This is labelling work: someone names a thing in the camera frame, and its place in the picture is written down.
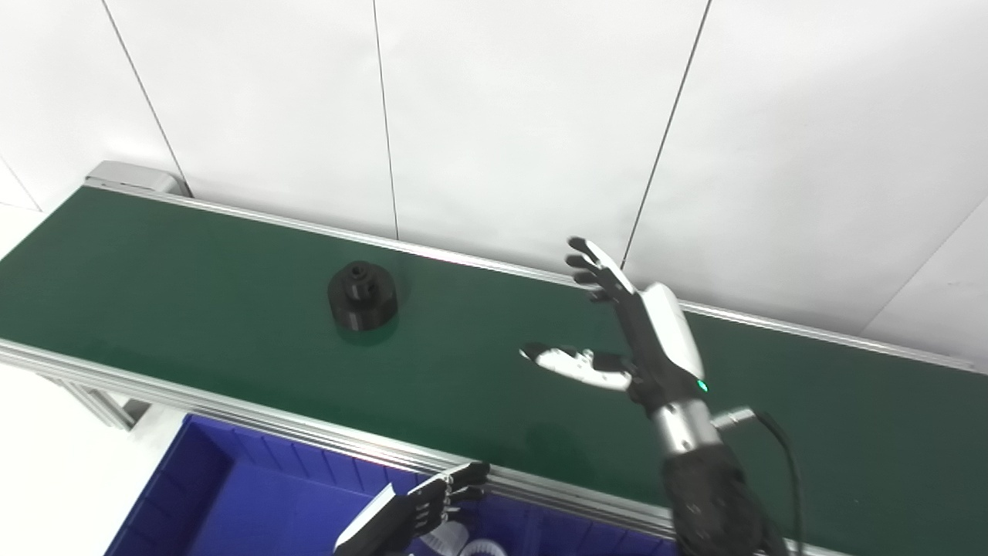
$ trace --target black plastic part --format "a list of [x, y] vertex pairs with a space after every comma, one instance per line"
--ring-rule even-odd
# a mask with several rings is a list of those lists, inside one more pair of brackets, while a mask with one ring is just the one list
[[333, 275], [326, 295], [333, 319], [340, 326], [373, 330], [398, 312], [394, 280], [384, 268], [366, 261], [351, 262]]

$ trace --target blue plastic bin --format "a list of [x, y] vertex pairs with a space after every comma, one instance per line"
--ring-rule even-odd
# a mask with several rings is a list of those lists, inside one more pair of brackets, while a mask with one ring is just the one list
[[[424, 476], [204, 417], [186, 417], [111, 543], [108, 556], [329, 556], [387, 483]], [[661, 538], [489, 496], [470, 538], [509, 556], [674, 556]], [[435, 556], [416, 541], [419, 556]]]

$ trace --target white floor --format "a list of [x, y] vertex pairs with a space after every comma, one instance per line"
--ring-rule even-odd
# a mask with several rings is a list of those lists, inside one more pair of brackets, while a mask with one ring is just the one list
[[[0, 205], [0, 257], [43, 215]], [[0, 364], [0, 554], [103, 554], [183, 414], [109, 428], [46, 379]]]

